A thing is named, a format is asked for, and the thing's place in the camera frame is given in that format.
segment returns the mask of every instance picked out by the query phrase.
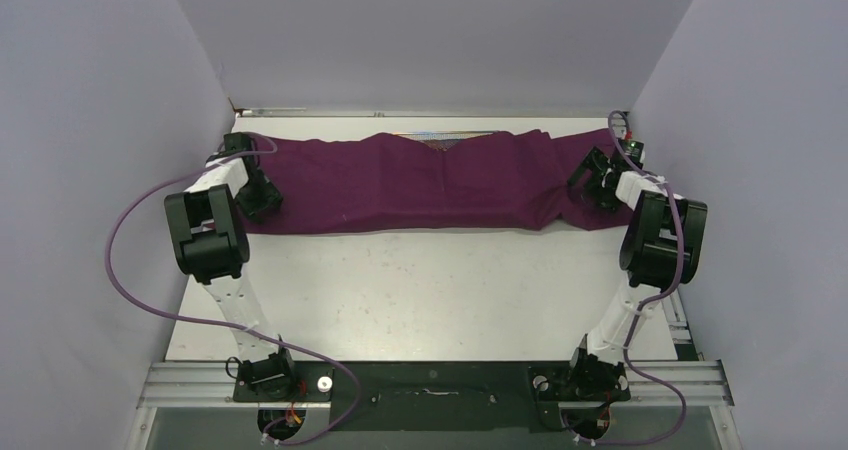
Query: gray floor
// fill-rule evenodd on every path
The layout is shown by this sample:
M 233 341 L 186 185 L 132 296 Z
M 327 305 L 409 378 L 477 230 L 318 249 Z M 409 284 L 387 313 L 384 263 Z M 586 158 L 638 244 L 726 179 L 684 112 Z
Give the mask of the gray floor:
M 617 408 L 607 439 L 642 440 L 669 429 L 679 409 Z M 259 445 L 256 410 L 175 409 L 157 412 L 147 450 L 268 449 Z M 514 449 L 561 450 L 573 448 L 570 434 L 529 434 L 523 428 L 491 432 L 333 432 L 306 445 L 310 449 Z M 577 448 L 590 448 L 581 445 Z M 683 428 L 668 440 L 642 448 L 707 450 L 721 448 L 707 407 L 689 409 Z

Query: white tabletop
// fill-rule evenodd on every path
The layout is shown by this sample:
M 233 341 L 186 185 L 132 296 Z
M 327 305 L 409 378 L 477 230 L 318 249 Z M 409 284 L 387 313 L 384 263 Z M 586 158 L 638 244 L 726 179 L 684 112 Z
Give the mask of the white tabletop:
M 573 118 L 242 118 L 234 131 L 356 140 L 378 132 L 535 128 L 562 136 L 605 124 Z M 623 235 L 624 228 L 587 232 L 562 222 L 543 232 L 250 235 L 248 272 L 284 340 L 339 360 L 567 360 L 615 294 Z M 193 279 L 180 313 L 223 318 Z M 633 358 L 674 360 L 664 315 L 655 315 L 633 342 Z M 166 359 L 234 355 L 229 330 L 177 322 Z

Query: white wall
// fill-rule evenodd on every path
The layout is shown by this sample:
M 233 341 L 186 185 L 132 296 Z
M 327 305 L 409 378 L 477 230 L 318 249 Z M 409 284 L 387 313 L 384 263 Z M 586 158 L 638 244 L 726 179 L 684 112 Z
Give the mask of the white wall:
M 848 0 L 694 0 L 635 106 L 710 206 L 682 291 L 748 449 L 845 448 Z
M 691 0 L 179 0 L 241 107 L 606 115 Z
M 110 287 L 108 227 L 231 113 L 176 0 L 0 0 L 0 448 L 123 447 L 169 325 Z M 126 284 L 175 309 L 161 198 L 119 240 Z

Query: cable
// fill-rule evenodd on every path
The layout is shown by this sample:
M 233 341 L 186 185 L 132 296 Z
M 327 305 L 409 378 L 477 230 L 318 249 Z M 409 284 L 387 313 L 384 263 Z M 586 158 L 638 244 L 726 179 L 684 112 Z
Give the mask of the cable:
M 656 183 L 657 185 L 660 185 L 663 188 L 663 190 L 665 190 L 666 195 L 668 196 L 668 200 L 669 200 L 669 204 L 670 204 L 669 206 L 671 207 L 671 219 L 674 222 L 674 231 L 675 231 L 675 234 L 677 235 L 677 265 L 674 268 L 674 278 L 672 279 L 671 284 L 669 284 L 667 289 L 663 290 L 661 293 L 659 293 L 657 295 L 654 295 L 653 297 L 648 297 L 648 298 L 642 300 L 641 302 L 639 302 L 639 305 L 636 308 L 636 311 L 639 312 L 639 313 L 636 313 L 636 315 L 634 316 L 633 323 L 630 324 L 630 329 L 627 332 L 627 338 L 624 340 L 624 351 L 623 351 L 624 363 L 627 364 L 627 366 L 630 368 L 630 370 L 633 371 L 633 373 L 641 376 L 642 378 L 650 380 L 654 383 L 658 383 L 658 384 L 668 388 L 672 392 L 674 392 L 677 395 L 677 397 L 680 399 L 680 416 L 677 417 L 677 422 L 675 422 L 674 426 L 671 427 L 670 430 L 668 430 L 667 432 L 662 433 L 660 435 L 657 435 L 655 437 L 651 437 L 647 440 L 642 440 L 642 441 L 631 441 L 631 440 L 622 440 L 622 441 L 612 441 L 612 440 L 610 440 L 610 441 L 607 441 L 607 440 L 602 440 L 602 441 L 596 442 L 594 440 L 584 438 L 580 435 L 577 435 L 577 437 L 579 437 L 579 439 L 583 442 L 589 442 L 589 443 L 593 443 L 593 444 L 597 444 L 597 445 L 610 445 L 610 446 L 615 445 L 615 446 L 620 446 L 620 447 L 639 447 L 639 446 L 642 446 L 642 445 L 651 445 L 651 444 L 660 442 L 662 440 L 665 440 L 666 438 L 677 433 L 680 430 L 680 428 L 683 427 L 683 422 L 686 421 L 686 397 L 683 396 L 683 393 L 680 390 L 678 390 L 671 383 L 669 383 L 669 382 L 667 382 L 667 381 L 665 381 L 661 378 L 657 378 L 653 375 L 649 375 L 649 374 L 645 373 L 643 370 L 640 370 L 638 367 L 633 365 L 633 362 L 630 360 L 630 350 L 629 350 L 630 342 L 631 342 L 631 340 L 633 340 L 633 336 L 636 334 L 636 325 L 639 322 L 639 316 L 641 315 L 642 309 L 645 308 L 645 306 L 648 305 L 648 304 L 660 301 L 660 300 L 668 297 L 669 295 L 674 293 L 674 291 L 677 290 L 677 287 L 680 285 L 680 279 L 683 276 L 683 252 L 684 252 L 683 225 L 680 222 L 680 211 L 677 208 L 677 203 L 674 201 L 674 192 L 671 190 L 671 186 L 669 186 L 669 184 L 667 182 L 660 182 L 659 180 L 654 178 L 652 175 L 648 174 L 647 172 L 645 172 L 641 168 L 637 167 L 636 164 L 634 164 L 633 161 L 630 160 L 630 157 L 628 157 L 627 154 L 624 153 L 624 149 L 621 148 L 621 144 L 618 143 L 618 137 L 616 137 L 615 131 L 612 128 L 613 127 L 612 119 L 616 115 L 618 115 L 621 119 L 624 120 L 624 126 L 627 130 L 627 133 L 628 134 L 630 133 L 630 122 L 628 121 L 627 115 L 625 115 L 624 112 L 622 112 L 620 110 L 615 110 L 615 111 L 611 112 L 609 114 L 609 116 L 607 116 L 607 127 L 609 127 L 610 136 L 612 136 L 612 142 L 615 145 L 616 151 L 618 151 L 618 153 L 620 153 L 621 156 L 624 157 L 624 161 L 627 162 L 627 164 L 630 166 L 631 169 L 633 169 L 634 172 L 638 173 L 639 175 L 641 175 L 643 177 L 650 178 L 654 183 Z
M 230 362 L 236 362 L 237 364 L 239 364 L 239 366 L 241 366 L 241 360 L 236 357 L 230 357 L 227 359 L 226 363 L 224 363 L 224 371 L 227 373 L 227 376 L 232 378 L 233 380 L 238 380 L 238 377 L 236 375 L 230 373 Z
M 255 133 L 250 133 L 250 132 L 245 132 L 245 133 L 248 133 L 251 136 L 258 136 L 258 137 L 265 139 L 268 143 L 271 144 L 271 150 L 265 150 L 265 151 L 258 151 L 257 150 L 257 151 L 239 152 L 239 153 L 230 155 L 229 157 L 222 159 L 219 163 L 226 163 L 226 162 L 229 162 L 230 160 L 234 160 L 236 158 L 242 158 L 242 157 L 254 156 L 254 155 L 261 155 L 261 154 L 267 155 L 267 154 L 272 154 L 272 153 L 277 152 L 277 144 L 274 143 L 274 141 L 271 140 L 270 138 L 268 138 L 264 135 L 259 135 L 259 134 L 255 134 Z M 153 315 L 157 315 L 157 316 L 162 317 L 162 318 L 168 318 L 168 319 L 171 319 L 171 320 L 177 320 L 177 321 L 181 321 L 181 322 L 196 323 L 196 324 L 200 324 L 200 325 L 211 325 L 211 326 L 215 326 L 215 327 L 225 327 L 225 328 L 240 330 L 240 331 L 243 331 L 243 332 L 245 332 L 249 335 L 252 335 L 252 336 L 254 336 L 254 337 L 256 337 L 260 340 L 264 340 L 264 341 L 270 342 L 274 345 L 277 345 L 277 346 L 280 346 L 280 347 L 283 347 L 283 348 L 288 348 L 289 350 L 292 350 L 292 351 L 295 351 L 295 352 L 300 352 L 300 353 L 303 353 L 305 355 L 309 355 L 310 357 L 314 357 L 314 358 L 317 358 L 319 360 L 323 360 L 323 361 L 329 363 L 330 365 L 332 365 L 333 367 L 335 367 L 336 369 L 338 369 L 343 374 L 345 374 L 348 378 L 350 378 L 350 380 L 353 382 L 353 385 L 356 389 L 356 396 L 353 399 L 353 403 L 351 403 L 350 407 L 348 407 L 347 410 L 345 410 L 338 418 L 336 418 L 335 420 L 330 422 L 326 427 L 321 429 L 318 433 L 316 433 L 316 434 L 314 434 L 310 437 L 307 437 L 303 440 L 298 440 L 297 442 L 281 442 L 281 444 L 282 445 L 299 445 L 299 444 L 311 442 L 311 441 L 316 440 L 316 439 L 324 436 L 325 434 L 327 434 L 327 432 L 329 432 L 334 427 L 336 427 L 336 425 L 338 425 L 339 423 L 344 421 L 346 418 L 348 418 L 348 416 L 350 416 L 350 414 L 353 413 L 354 409 L 356 409 L 356 407 L 359 406 L 359 402 L 362 398 L 362 385 L 360 384 L 359 379 L 356 378 L 356 375 L 354 375 L 353 372 L 349 368 L 347 368 L 341 362 L 336 361 L 336 360 L 334 360 L 334 359 L 332 359 L 332 358 L 330 358 L 326 355 L 321 355 L 320 353 L 314 352 L 314 351 L 309 350 L 307 348 L 303 348 L 303 347 L 300 347 L 300 346 L 297 346 L 297 345 L 294 345 L 294 344 L 291 344 L 291 343 L 286 343 L 286 342 L 279 340 L 277 338 L 272 338 L 272 337 L 269 337 L 267 335 L 263 335 L 263 334 L 257 332 L 256 330 L 253 330 L 252 328 L 244 326 L 244 325 L 239 325 L 237 323 L 224 322 L 224 321 L 219 321 L 219 320 L 210 320 L 210 319 L 206 319 L 206 318 L 187 317 L 187 316 L 184 316 L 184 315 L 179 315 L 179 314 L 176 314 L 176 313 L 171 313 L 171 312 L 167 312 L 165 310 L 160 310 L 158 308 L 152 307 L 152 306 L 142 302 L 141 300 L 137 299 L 135 296 L 133 296 L 126 288 L 124 288 L 123 285 L 121 285 L 121 282 L 118 280 L 118 277 L 115 275 L 115 269 L 112 266 L 112 247 L 115 245 L 115 237 L 118 234 L 118 230 L 120 230 L 121 225 L 124 223 L 124 220 L 126 220 L 127 217 L 130 215 L 130 213 L 141 202 L 143 202 L 144 200 L 146 200 L 148 197 L 150 197 L 154 193 L 158 192 L 159 190 L 162 190 L 163 188 L 166 188 L 166 187 L 170 187 L 171 185 L 174 185 L 175 183 L 180 183 L 183 180 L 187 180 L 189 178 L 193 178 L 193 177 L 196 178 L 196 177 L 202 175 L 203 173 L 205 173 L 209 169 L 210 168 L 204 167 L 202 170 L 197 170 L 197 171 L 191 172 L 187 175 L 183 175 L 182 177 L 175 178 L 175 179 L 168 180 L 166 182 L 160 183 L 159 185 L 156 185 L 153 188 L 142 193 L 141 196 L 139 196 L 135 200 L 133 200 L 133 202 L 130 203 L 130 205 L 127 208 L 125 208 L 123 212 L 121 212 L 121 214 L 118 216 L 118 219 L 115 221 L 114 225 L 112 225 L 111 230 L 109 230 L 109 236 L 106 239 L 106 247 L 105 247 L 105 250 L 104 250 L 104 257 L 103 257 L 103 264 L 106 268 L 106 276 L 109 278 L 109 281 L 112 283 L 112 286 L 115 287 L 115 290 L 117 290 L 118 293 L 121 294 L 122 297 L 124 297 L 127 301 L 129 301 L 130 303 L 132 303 L 136 307 L 144 310 L 145 312 L 152 313 Z

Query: purple cloth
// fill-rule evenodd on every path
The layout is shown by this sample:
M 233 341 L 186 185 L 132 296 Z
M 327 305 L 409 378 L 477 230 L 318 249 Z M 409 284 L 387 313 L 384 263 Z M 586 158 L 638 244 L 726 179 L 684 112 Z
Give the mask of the purple cloth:
M 274 141 L 279 151 L 263 155 L 261 167 L 283 206 L 260 225 L 245 222 L 249 233 L 540 230 L 557 218 L 595 230 L 630 218 L 626 207 L 610 214 L 566 186 L 593 146 L 613 151 L 607 130 L 553 139 L 539 130 L 498 132 L 446 151 L 385 133 L 357 142 Z

